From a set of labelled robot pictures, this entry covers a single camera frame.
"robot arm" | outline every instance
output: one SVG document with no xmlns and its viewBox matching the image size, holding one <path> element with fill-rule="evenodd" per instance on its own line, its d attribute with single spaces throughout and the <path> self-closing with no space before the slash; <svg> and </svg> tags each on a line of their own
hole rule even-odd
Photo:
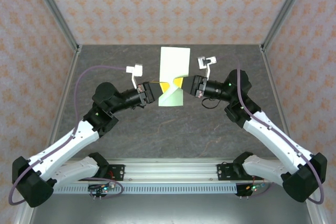
<svg viewBox="0 0 336 224">
<path fill-rule="evenodd" d="M 313 155 L 272 123 L 265 112 L 248 97 L 247 93 L 251 88 L 251 83 L 248 80 L 246 72 L 240 71 L 242 100 L 247 110 L 257 119 L 265 122 L 268 127 L 246 113 L 240 104 L 237 94 L 237 70 L 231 71 L 223 83 L 209 80 L 208 65 L 216 62 L 216 60 L 212 58 L 214 57 L 198 59 L 200 69 L 204 68 L 201 67 L 202 65 L 207 65 L 207 77 L 189 76 L 176 78 L 174 83 L 195 97 L 205 97 L 228 102 L 229 104 L 225 108 L 228 118 L 258 138 L 279 159 L 277 162 L 267 161 L 252 153 L 246 152 L 236 159 L 236 163 L 240 163 L 241 171 L 248 175 L 262 177 L 275 182 L 283 186 L 285 191 L 293 199 L 304 202 L 318 188 L 318 183 L 307 162 L 302 158 L 302 155 L 304 155 L 315 168 L 322 183 L 325 181 L 327 159 L 321 153 Z M 277 130 L 294 145 L 299 152 L 294 151 L 282 137 L 271 129 Z"/>
<path fill-rule="evenodd" d="M 168 89 L 169 84 L 144 82 L 136 84 L 135 87 L 135 89 L 119 93 L 109 82 L 100 84 L 92 97 L 92 109 L 78 123 L 75 134 L 74 130 L 71 130 L 37 155 L 29 159 L 21 156 L 13 162 L 13 184 L 29 166 L 37 163 L 18 181 L 16 186 L 31 207 L 45 202 L 53 194 L 55 188 L 86 177 L 105 175 L 108 163 L 98 153 L 90 154 L 89 157 L 74 164 L 62 165 L 82 148 L 109 132 L 118 122 L 114 113 L 127 108 L 144 108 L 147 104 L 157 100 Z"/>
</svg>

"patterned wallpaper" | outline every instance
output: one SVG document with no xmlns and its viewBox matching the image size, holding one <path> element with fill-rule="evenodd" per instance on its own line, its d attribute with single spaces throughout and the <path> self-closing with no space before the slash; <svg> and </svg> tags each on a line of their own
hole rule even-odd
<svg viewBox="0 0 336 224">
<path fill-rule="evenodd" d="M 79 44 L 260 44 L 285 0 L 55 0 Z"/>
<path fill-rule="evenodd" d="M 267 51 L 293 139 L 328 159 L 324 206 L 333 220 L 336 220 L 335 46 L 336 0 L 297 0 Z"/>
<path fill-rule="evenodd" d="M 0 0 L 0 13 L 0 223 L 9 224 L 12 162 L 45 148 L 73 52 L 43 0 Z"/>
</svg>

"enclosure wall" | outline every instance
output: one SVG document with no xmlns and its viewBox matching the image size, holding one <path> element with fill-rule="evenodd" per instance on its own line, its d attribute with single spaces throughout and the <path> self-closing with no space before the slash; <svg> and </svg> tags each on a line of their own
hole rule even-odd
<svg viewBox="0 0 336 224">
<path fill-rule="evenodd" d="M 12 162 L 46 147 L 73 50 L 43 0 L 1 0 L 0 10 L 0 223 L 13 223 Z"/>
<path fill-rule="evenodd" d="M 297 0 L 267 50 L 292 138 L 328 159 L 324 206 L 333 220 L 336 220 L 335 3 L 336 0 Z"/>
<path fill-rule="evenodd" d="M 285 0 L 56 0 L 79 44 L 260 44 Z"/>
</svg>

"gray floor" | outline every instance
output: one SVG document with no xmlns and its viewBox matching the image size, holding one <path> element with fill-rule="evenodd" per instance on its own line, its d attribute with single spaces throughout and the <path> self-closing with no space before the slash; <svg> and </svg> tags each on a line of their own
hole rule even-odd
<svg viewBox="0 0 336 224">
<path fill-rule="evenodd" d="M 249 96 L 260 105 L 270 119 L 281 126 L 279 113 L 271 90 L 266 68 L 257 45 L 188 45 L 191 48 L 190 75 L 201 74 L 197 65 L 199 56 L 216 56 L 211 80 L 224 81 L 236 68 L 238 56 L 246 70 L 252 89 Z M 73 88 L 78 76 L 94 65 L 126 67 L 143 64 L 143 81 L 159 80 L 160 45 L 83 46 L 77 63 L 69 97 L 62 116 L 58 138 L 69 132 L 75 123 Z M 109 81 L 122 92 L 132 88 L 130 74 L 113 70 L 94 70 L 86 75 L 78 92 L 78 109 L 83 116 L 92 105 L 91 97 L 98 84 Z M 240 129 L 225 115 L 227 104 L 207 110 L 201 100 L 184 95 L 184 106 L 158 107 L 158 102 L 144 109 L 126 110 L 116 114 L 119 123 L 103 138 L 81 150 L 76 157 L 99 152 L 105 158 L 177 158 L 223 157 L 234 158 L 244 151 L 260 157 L 272 153 L 256 138 Z"/>
<path fill-rule="evenodd" d="M 235 195 L 53 195 L 30 224 L 311 224 L 307 206 L 279 186 L 250 200 Z"/>
</svg>

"light green cloth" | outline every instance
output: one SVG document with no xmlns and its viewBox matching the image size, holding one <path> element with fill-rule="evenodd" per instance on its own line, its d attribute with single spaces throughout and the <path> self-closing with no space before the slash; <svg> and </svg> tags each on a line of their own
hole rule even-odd
<svg viewBox="0 0 336 224">
<path fill-rule="evenodd" d="M 161 47 L 160 82 L 168 82 L 169 89 L 159 98 L 159 106 L 183 106 L 183 90 L 174 79 L 189 75 L 190 48 Z"/>
</svg>

